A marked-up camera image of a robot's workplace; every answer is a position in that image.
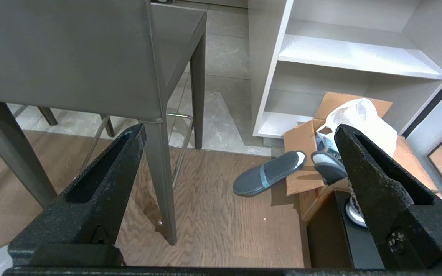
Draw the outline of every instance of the gray chair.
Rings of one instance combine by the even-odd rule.
[[[144,122],[162,222],[176,243],[165,111],[190,61],[200,149],[206,17],[149,0],[0,0],[0,156],[43,207],[56,192],[5,102]]]

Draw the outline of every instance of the gray floor tile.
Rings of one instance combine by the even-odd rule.
[[[58,125],[49,126],[44,118],[40,118],[31,130],[69,135],[95,136],[102,122],[98,114],[56,108],[51,108],[51,110],[58,121]]]
[[[249,39],[206,35],[206,74],[219,77],[250,78]]]
[[[170,97],[170,100],[168,101],[167,105],[168,113],[178,113],[178,108],[180,106],[180,101],[182,100],[182,95],[184,93],[188,75],[189,73],[183,73],[182,77],[180,78],[180,81],[178,82],[175,91],[173,92],[172,96]],[[170,139],[174,123],[175,123],[175,117],[167,116],[168,139]]]
[[[247,9],[220,7],[216,5],[209,7],[207,11],[207,33],[249,37]]]
[[[110,120],[112,121],[112,126],[114,126],[115,137],[111,138],[107,135],[106,131],[103,131],[102,134],[100,135],[100,138],[105,138],[105,139],[117,138],[117,136],[119,136],[128,127],[132,127],[135,124],[137,124],[137,120],[131,118],[111,116]]]
[[[15,113],[21,105],[14,103],[8,103],[8,107],[12,113]],[[26,107],[25,110],[16,118],[18,125],[21,129],[29,130],[31,129],[39,120],[43,119],[42,114],[37,107]]]
[[[271,156],[261,138],[251,135],[250,81],[230,77],[206,76],[203,149]],[[187,84],[179,107],[192,114],[191,86]],[[188,120],[176,119],[170,145],[181,146]]]

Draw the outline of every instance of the chair leg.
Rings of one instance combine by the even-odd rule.
[[[196,149],[202,149],[202,127],[204,124],[204,82],[206,67],[206,34],[202,35],[191,60],[193,131]]]
[[[171,245],[177,243],[175,207],[173,204],[172,169],[168,150],[167,121],[145,123],[146,157],[148,159],[151,180],[156,192],[156,199],[166,229],[166,239]]]
[[[42,116],[44,116],[45,120],[49,125],[51,126],[58,125],[58,121],[56,120],[56,117],[54,117],[54,114],[52,113],[50,108],[38,107],[38,109],[40,110],[40,113],[42,113]]]
[[[102,120],[107,117],[107,115],[103,115],[100,114],[100,118],[102,118]],[[112,121],[107,122],[107,124],[105,125],[105,130],[107,131],[107,134],[109,135],[109,137],[114,137],[115,136],[115,131],[114,131],[114,126],[112,126]]]
[[[32,146],[5,103],[0,103],[0,156],[43,208],[57,196]]]

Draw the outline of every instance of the metal footrest bar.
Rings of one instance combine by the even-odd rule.
[[[193,117],[186,114],[179,114],[179,113],[167,113],[167,116],[177,117],[177,118],[184,118],[189,119],[189,127],[185,136],[185,139],[182,143],[182,148],[180,150],[180,155],[177,158],[176,166],[175,166],[175,172],[173,173],[173,181],[172,181],[172,187],[175,189],[175,185],[177,184],[177,180],[180,174],[180,169],[182,168],[182,164],[184,161],[184,156],[186,149],[189,145],[189,140],[192,134],[193,130]],[[107,121],[109,120],[110,116],[106,116],[102,119],[102,123],[100,124],[100,127],[98,128],[97,132],[95,133],[95,137],[93,138],[93,142],[91,144],[91,148],[89,149],[88,153],[86,154],[86,158],[84,159],[83,165],[81,166],[81,169],[79,170],[78,175],[86,168],[88,165],[88,162],[90,161],[91,155],[93,154],[93,151],[95,150],[95,147],[98,143],[98,139],[100,139],[100,135],[103,132],[103,129],[105,129],[105,126],[107,125]]]
[[[178,176],[180,175],[180,169],[182,168],[182,164],[184,162],[185,152],[186,152],[187,147],[189,146],[189,140],[190,140],[190,136],[191,136],[192,130],[193,130],[193,117],[190,115],[178,114],[178,113],[167,113],[167,116],[185,118],[185,119],[189,119],[189,121],[190,121],[189,128],[187,129],[187,133],[185,135],[184,142],[182,143],[182,149],[180,150],[180,155],[178,156],[178,159],[177,159],[177,166],[175,168],[175,173],[174,173],[174,177],[173,177],[173,181],[172,181],[172,186],[175,189],[175,185],[177,184]]]

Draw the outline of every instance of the white shelving unit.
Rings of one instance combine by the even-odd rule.
[[[442,88],[442,0],[249,0],[254,136],[282,138],[326,91],[392,101],[399,133]]]

